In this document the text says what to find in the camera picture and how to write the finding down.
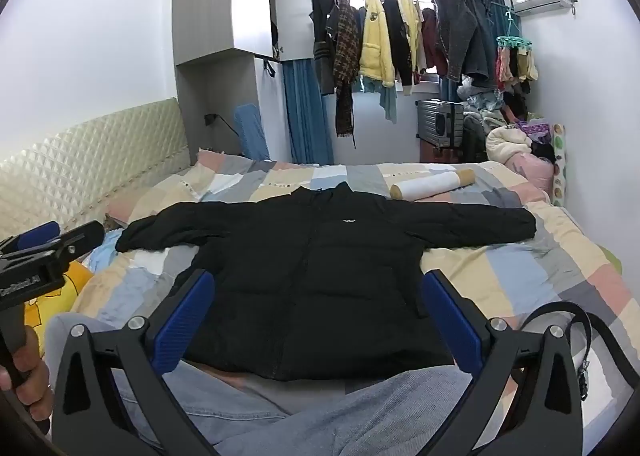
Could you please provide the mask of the person's left hand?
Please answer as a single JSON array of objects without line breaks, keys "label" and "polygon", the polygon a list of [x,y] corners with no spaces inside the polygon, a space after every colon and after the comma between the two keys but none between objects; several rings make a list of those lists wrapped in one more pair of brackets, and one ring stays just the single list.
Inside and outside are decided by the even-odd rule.
[{"label": "person's left hand", "polygon": [[50,372],[40,358],[39,339],[30,326],[24,327],[24,343],[12,353],[13,364],[25,378],[16,386],[8,371],[1,367],[1,390],[13,390],[18,400],[25,405],[32,419],[40,421],[52,413],[53,392],[50,388]]}]

